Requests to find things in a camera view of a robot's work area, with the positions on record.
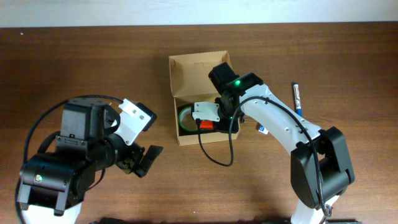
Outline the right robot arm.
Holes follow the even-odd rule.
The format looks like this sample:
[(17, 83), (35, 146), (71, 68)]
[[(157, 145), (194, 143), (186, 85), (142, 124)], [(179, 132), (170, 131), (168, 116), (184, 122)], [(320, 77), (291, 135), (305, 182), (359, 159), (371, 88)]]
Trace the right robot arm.
[(222, 63), (208, 77), (220, 94), (222, 118), (251, 117), (289, 153), (290, 183), (298, 197), (290, 222), (326, 223), (333, 204), (355, 180), (344, 134), (336, 127), (324, 130), (301, 117), (254, 73), (239, 76)]

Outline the green tape roll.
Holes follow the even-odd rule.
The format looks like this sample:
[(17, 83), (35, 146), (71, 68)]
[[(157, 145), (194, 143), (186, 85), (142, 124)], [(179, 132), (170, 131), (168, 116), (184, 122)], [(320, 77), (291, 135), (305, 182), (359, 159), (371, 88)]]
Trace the green tape roll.
[(196, 121), (192, 117), (192, 107), (183, 107), (178, 114), (178, 125), (188, 133), (197, 132)]

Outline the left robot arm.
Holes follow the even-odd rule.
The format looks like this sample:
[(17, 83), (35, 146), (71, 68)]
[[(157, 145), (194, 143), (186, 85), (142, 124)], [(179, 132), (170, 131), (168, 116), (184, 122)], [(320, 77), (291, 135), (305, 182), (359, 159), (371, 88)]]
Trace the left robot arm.
[(21, 223), (74, 223), (87, 191), (98, 185), (96, 172), (118, 166), (125, 174), (147, 175), (161, 146), (148, 149), (135, 140), (157, 119), (142, 103), (110, 96), (82, 95), (64, 100), (47, 110), (42, 121), (62, 108), (60, 130), (50, 134), (31, 158), (24, 157), (15, 192)]

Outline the brown cardboard box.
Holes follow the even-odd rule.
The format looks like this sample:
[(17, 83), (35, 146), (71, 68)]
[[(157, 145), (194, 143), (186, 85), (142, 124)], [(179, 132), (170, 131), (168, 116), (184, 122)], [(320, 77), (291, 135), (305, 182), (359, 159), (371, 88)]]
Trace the brown cardboard box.
[(214, 102), (219, 93), (208, 78), (213, 67), (232, 65), (228, 51), (174, 55), (169, 57), (170, 89), (174, 98), (177, 141), (180, 146), (198, 144), (198, 134), (188, 134), (179, 126), (179, 112), (196, 102)]

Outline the red utility knife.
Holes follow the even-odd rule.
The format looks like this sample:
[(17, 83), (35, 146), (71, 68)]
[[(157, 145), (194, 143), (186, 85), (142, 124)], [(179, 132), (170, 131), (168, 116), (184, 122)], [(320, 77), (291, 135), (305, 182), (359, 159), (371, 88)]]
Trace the red utility knife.
[(213, 130), (214, 129), (214, 122), (213, 121), (201, 121), (200, 129)]

